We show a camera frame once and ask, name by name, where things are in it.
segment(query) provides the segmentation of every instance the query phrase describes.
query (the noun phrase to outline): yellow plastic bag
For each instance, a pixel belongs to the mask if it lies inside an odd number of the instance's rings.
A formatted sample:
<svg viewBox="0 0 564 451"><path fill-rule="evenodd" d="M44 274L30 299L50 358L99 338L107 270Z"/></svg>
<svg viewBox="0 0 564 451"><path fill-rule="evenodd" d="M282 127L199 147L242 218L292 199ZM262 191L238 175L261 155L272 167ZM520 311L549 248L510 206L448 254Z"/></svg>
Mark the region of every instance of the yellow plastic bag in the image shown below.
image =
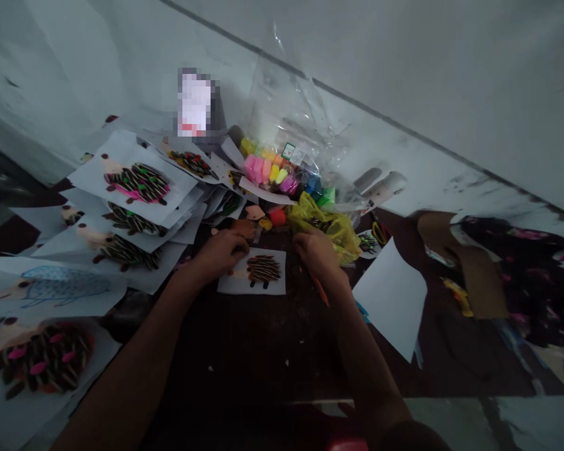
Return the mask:
<svg viewBox="0 0 564 451"><path fill-rule="evenodd" d="M301 194L298 204L289 205L285 212L286 219L295 232L304 232L312 227L324 232L332 241L341 265L349 264L359 257L360 240L347 215L321 211L306 192Z"/></svg>

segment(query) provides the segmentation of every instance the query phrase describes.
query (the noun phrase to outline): plastic bag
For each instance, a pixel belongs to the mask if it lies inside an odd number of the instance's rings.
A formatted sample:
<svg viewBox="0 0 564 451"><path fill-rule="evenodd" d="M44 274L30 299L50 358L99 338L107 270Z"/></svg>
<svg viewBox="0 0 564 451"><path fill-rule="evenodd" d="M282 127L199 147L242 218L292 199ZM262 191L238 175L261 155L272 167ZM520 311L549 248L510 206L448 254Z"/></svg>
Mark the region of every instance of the plastic bag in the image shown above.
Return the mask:
<svg viewBox="0 0 564 451"><path fill-rule="evenodd" d="M304 232L312 227L324 232L332 241L341 266L359 257L360 239L347 215L321 211L306 192L301 194L297 205L288 206L285 212L286 220L295 232Z"/></svg>
<svg viewBox="0 0 564 451"><path fill-rule="evenodd" d="M348 150L335 133L313 80L282 61L298 62L273 26L274 58L261 55L240 151L253 183L298 200L303 191L325 210L353 212L367 202L339 173Z"/></svg>

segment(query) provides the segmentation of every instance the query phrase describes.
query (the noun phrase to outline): white wall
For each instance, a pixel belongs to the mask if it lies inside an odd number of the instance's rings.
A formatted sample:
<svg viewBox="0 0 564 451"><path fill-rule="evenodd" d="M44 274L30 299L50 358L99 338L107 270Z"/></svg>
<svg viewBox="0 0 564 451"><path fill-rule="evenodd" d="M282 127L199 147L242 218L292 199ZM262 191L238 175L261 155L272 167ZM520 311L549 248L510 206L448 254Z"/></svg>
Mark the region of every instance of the white wall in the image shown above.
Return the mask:
<svg viewBox="0 0 564 451"><path fill-rule="evenodd" d="M257 60L160 2L0 2L0 149L40 180L56 182L79 164L83 152L74 143L99 129L107 115L140 104L173 111L183 66L220 80L228 125L242 123ZM438 209L512 217L522 227L564 235L564 221L543 204L320 94L338 129L351 124L346 137L353 150L342 166L347 177L378 163L383 177L389 170L407 177L405 190L386 208L402 215Z"/></svg>
<svg viewBox="0 0 564 451"><path fill-rule="evenodd" d="M564 0L172 1L564 209Z"/></svg>

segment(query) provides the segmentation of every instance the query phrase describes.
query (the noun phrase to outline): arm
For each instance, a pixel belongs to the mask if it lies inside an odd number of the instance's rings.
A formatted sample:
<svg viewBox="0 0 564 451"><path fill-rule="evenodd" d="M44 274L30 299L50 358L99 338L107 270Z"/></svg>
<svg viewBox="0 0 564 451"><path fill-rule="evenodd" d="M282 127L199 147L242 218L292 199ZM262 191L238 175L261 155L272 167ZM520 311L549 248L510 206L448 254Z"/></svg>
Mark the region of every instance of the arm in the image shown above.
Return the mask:
<svg viewBox="0 0 564 451"><path fill-rule="evenodd" d="M237 232L212 237L179 269L132 339L87 394L51 451L135 450L167 383L182 320L201 288L249 251Z"/></svg>
<svg viewBox="0 0 564 451"><path fill-rule="evenodd" d="M347 275L338 265L330 240L319 230L295 236L295 251L317 277L330 301L338 348L365 425L368 445L379 449L380 439L393 426L411 420L395 380L353 298Z"/></svg>

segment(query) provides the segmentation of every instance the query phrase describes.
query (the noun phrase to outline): hedgehog craft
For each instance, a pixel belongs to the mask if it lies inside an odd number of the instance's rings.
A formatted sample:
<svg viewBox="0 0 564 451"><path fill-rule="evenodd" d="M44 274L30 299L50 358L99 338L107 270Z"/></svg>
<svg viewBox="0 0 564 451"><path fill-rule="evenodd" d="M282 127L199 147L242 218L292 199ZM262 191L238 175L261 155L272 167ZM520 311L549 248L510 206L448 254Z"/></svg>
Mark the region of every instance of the hedgehog craft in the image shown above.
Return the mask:
<svg viewBox="0 0 564 451"><path fill-rule="evenodd" d="M74 226L83 215L83 211L73 208L70 205L63 205L61 209L61 216L67 227Z"/></svg>
<svg viewBox="0 0 564 451"><path fill-rule="evenodd" d="M176 152L175 150L169 150L167 152L169 158L175 161L178 165L183 167L184 169L192 172L195 175L198 175L200 178L205 177L206 175L211 175L217 178L217 174L213 172L211 166L205 163L205 160L202 159L200 155L192 152Z"/></svg>
<svg viewBox="0 0 564 451"><path fill-rule="evenodd" d="M29 340L0 350L2 381L9 386L6 400L25 388L31 392L64 393L75 390L93 349L93 340L73 324L45 327Z"/></svg>
<svg viewBox="0 0 564 451"><path fill-rule="evenodd" d="M263 289L267 289L270 282L280 279L280 263L273 256L254 256L246 264L251 288L257 282L263 282Z"/></svg>
<svg viewBox="0 0 564 451"><path fill-rule="evenodd" d="M87 224L79 224L77 233L91 249L100 251L92 260L94 264L108 258L121 264L121 272L139 264L144 264L150 270L159 268L160 249L148 253L118 235L93 231Z"/></svg>
<svg viewBox="0 0 564 451"><path fill-rule="evenodd" d="M147 204L167 205L164 197L169 193L169 184L165 177L155 169L142 163L123 167L111 160L106 153L101 155L105 166L107 191L115 191L129 197L128 204L141 200Z"/></svg>
<svg viewBox="0 0 564 451"><path fill-rule="evenodd" d="M108 279L90 272L64 266L39 266L22 273L12 287L1 290L0 300L29 300L21 308L60 301L55 304L60 307L79 298L104 293L109 285Z"/></svg>
<svg viewBox="0 0 564 451"><path fill-rule="evenodd" d="M113 202L108 203L108 208L111 210L111 213L102 215L102 217L112 221L113 227L116 229L127 229L129 236L137 232L159 235L160 237L167 235L167 229L162 225L154 224L148 219L144 219L142 216L130 212Z"/></svg>

